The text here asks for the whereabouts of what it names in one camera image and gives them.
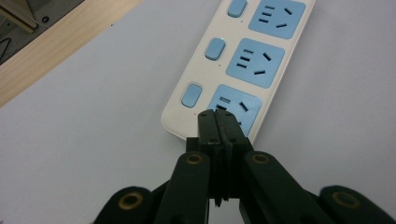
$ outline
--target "white table surface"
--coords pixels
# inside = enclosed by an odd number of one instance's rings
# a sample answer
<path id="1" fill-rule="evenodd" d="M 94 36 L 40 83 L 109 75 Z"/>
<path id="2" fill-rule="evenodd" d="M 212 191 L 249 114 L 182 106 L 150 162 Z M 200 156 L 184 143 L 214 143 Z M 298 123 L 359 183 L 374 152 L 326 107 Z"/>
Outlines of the white table surface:
<path id="1" fill-rule="evenodd" d="M 0 108 L 0 222 L 90 223 L 169 179 L 160 117 L 220 0 L 146 0 Z M 254 143 L 305 188 L 359 191 L 396 218 L 396 1 L 318 0 Z M 209 223 L 242 223 L 237 201 Z"/>

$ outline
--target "wooden board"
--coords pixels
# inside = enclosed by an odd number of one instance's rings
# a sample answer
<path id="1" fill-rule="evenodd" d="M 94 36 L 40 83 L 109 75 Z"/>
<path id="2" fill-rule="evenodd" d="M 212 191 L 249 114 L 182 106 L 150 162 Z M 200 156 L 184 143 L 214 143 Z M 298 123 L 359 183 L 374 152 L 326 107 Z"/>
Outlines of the wooden board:
<path id="1" fill-rule="evenodd" d="M 0 66 L 0 107 L 38 81 L 142 0 L 85 0 Z"/>

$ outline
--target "light blue switch button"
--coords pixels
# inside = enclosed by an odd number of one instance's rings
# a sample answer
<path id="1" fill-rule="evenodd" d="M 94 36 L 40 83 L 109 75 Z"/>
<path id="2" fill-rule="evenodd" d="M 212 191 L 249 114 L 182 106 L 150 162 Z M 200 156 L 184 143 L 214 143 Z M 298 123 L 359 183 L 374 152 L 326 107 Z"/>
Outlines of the light blue switch button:
<path id="1" fill-rule="evenodd" d="M 184 92 L 184 96 L 183 99 L 181 99 L 181 103 L 189 108 L 194 107 L 198 101 L 199 96 L 201 95 L 201 92 L 202 92 L 201 87 L 194 84 L 190 84 L 186 92 Z"/>
<path id="2" fill-rule="evenodd" d="M 220 38 L 213 38 L 209 46 L 207 46 L 205 56 L 207 59 L 210 59 L 212 61 L 217 60 L 221 53 L 223 52 L 225 47 L 225 41 Z"/>
<path id="3" fill-rule="evenodd" d="M 228 15 L 234 18 L 239 18 L 244 12 L 247 5 L 247 0 L 233 0 L 228 8 Z"/>

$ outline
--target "brass screw insert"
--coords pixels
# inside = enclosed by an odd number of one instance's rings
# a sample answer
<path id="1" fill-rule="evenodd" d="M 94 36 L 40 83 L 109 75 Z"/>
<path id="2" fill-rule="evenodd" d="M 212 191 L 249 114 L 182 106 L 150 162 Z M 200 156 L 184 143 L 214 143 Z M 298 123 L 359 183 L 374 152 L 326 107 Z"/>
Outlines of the brass screw insert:
<path id="1" fill-rule="evenodd" d="M 189 157 L 187 157 L 187 163 L 191 165 L 196 165 L 201 163 L 204 160 L 200 155 L 198 154 L 192 154 Z"/>
<path id="2" fill-rule="evenodd" d="M 252 157 L 252 159 L 254 162 L 256 162 L 258 164 L 265 164 L 270 161 L 270 159 L 268 157 L 266 157 L 265 155 L 262 155 L 262 154 L 256 154 Z"/>
<path id="3" fill-rule="evenodd" d="M 361 206 L 361 202 L 355 196 L 343 192 L 337 191 L 332 194 L 332 198 L 340 205 L 350 208 L 350 209 L 358 209 Z"/>
<path id="4" fill-rule="evenodd" d="M 136 209 L 143 202 L 143 196 L 138 192 L 127 193 L 119 201 L 119 207 L 123 210 Z"/>

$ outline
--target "power strip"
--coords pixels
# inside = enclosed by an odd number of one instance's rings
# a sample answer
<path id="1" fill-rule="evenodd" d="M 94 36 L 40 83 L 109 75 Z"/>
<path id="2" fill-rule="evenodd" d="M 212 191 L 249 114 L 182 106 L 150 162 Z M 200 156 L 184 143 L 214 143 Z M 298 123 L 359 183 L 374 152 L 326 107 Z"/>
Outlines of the power strip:
<path id="1" fill-rule="evenodd" d="M 254 142 L 315 1 L 223 0 L 163 111 L 163 127 L 195 137 L 199 113 L 224 109 Z"/>

